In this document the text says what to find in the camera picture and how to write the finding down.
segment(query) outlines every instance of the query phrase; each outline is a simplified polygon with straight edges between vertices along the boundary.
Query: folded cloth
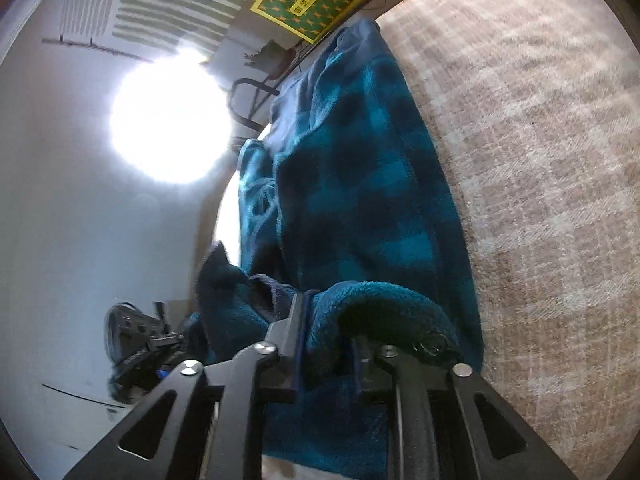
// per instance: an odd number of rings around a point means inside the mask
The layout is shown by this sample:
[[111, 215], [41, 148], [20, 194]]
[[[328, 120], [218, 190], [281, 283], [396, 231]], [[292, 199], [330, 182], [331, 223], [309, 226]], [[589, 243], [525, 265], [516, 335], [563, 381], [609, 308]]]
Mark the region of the folded cloth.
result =
[[436, 336], [435, 364], [479, 370], [482, 335], [449, 187], [374, 22], [340, 31], [284, 85], [239, 171], [242, 269], [217, 244], [196, 285], [209, 344], [231, 358], [308, 291], [300, 400], [270, 408], [264, 451], [383, 478], [386, 415], [358, 403], [346, 338], [412, 351]]

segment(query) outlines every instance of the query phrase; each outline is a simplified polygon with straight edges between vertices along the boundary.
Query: screw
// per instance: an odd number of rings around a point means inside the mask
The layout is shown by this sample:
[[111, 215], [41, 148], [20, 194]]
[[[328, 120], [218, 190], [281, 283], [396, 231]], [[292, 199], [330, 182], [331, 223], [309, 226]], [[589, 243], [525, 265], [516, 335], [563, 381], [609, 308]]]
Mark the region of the screw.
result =
[[184, 365], [184, 368], [180, 370], [182, 375], [195, 375], [202, 370], [202, 363], [200, 361], [189, 359], [188, 361], [183, 361], [182, 364]]
[[260, 341], [254, 345], [254, 350], [258, 352], [258, 354], [268, 355], [273, 354], [277, 348], [273, 343], [269, 343], [267, 341]]
[[398, 348], [393, 345], [382, 345], [378, 349], [378, 354], [387, 358], [398, 357]]
[[473, 373], [473, 368], [466, 363], [458, 363], [453, 365], [453, 373], [458, 377], [469, 377]]
[[420, 344], [414, 345], [414, 350], [437, 357], [447, 348], [447, 339], [439, 333], [429, 334]]

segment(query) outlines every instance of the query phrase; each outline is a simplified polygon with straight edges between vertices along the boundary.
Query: white wall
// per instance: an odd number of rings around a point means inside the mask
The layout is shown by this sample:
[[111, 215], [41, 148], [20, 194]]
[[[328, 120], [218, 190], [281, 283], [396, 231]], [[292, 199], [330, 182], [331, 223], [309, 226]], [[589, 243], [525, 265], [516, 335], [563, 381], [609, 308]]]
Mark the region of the white wall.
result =
[[107, 309], [189, 297], [210, 178], [160, 184], [112, 150], [111, 102], [135, 62], [42, 45], [46, 0], [0, 65], [0, 417], [43, 480], [81, 453], [43, 430], [40, 383], [107, 399]]

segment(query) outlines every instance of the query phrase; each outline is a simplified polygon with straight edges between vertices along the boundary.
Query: black handle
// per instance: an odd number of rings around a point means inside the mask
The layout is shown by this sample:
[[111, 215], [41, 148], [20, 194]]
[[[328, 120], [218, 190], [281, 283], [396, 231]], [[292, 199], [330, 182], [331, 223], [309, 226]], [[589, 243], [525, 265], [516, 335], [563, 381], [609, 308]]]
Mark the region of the black handle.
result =
[[429, 368], [391, 345], [378, 349], [376, 363], [394, 380], [389, 476], [396, 480], [440, 480], [438, 447], [431, 416]]
[[261, 478], [262, 415], [256, 402], [260, 371], [278, 361], [278, 349], [261, 342], [238, 352], [220, 402], [220, 416], [211, 446], [208, 480]]
[[263, 90], [265, 92], [267, 92], [267, 94], [270, 95], [280, 95], [280, 91], [276, 90], [275, 88], [260, 82], [260, 81], [256, 81], [255, 79], [250, 79], [250, 78], [242, 78], [242, 79], [238, 79], [236, 81], [234, 81], [233, 85], [231, 86], [231, 90], [229, 91], [229, 95], [228, 98], [226, 100], [226, 106], [229, 109], [229, 114], [231, 115], [231, 117], [233, 118], [233, 120], [237, 123], [242, 124], [242, 126], [246, 126], [247, 128], [251, 128], [252, 130], [256, 131], [256, 132], [261, 132], [262, 129], [264, 128], [264, 126], [262, 126], [260, 123], [257, 123], [255, 121], [252, 121], [249, 118], [246, 117], [242, 117], [242, 115], [240, 115], [238, 112], [236, 112], [234, 110], [234, 97], [236, 96], [236, 89], [238, 88], [238, 86], [242, 85], [242, 84], [247, 84], [247, 85], [251, 85], [251, 86], [255, 86], [257, 89]]

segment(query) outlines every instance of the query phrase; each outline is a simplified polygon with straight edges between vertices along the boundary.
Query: black metal frame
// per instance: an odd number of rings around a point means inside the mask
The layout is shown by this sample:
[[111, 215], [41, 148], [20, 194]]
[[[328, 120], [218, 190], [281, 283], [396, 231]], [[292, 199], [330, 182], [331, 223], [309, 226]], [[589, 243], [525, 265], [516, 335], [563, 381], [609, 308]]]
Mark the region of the black metal frame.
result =
[[[304, 318], [297, 294], [265, 341], [231, 361], [180, 364], [65, 480], [195, 479], [203, 466], [208, 480], [259, 480], [266, 405], [294, 402], [298, 392]], [[364, 336], [354, 350], [362, 402], [388, 405], [389, 479], [577, 480], [468, 365], [435, 367]]]

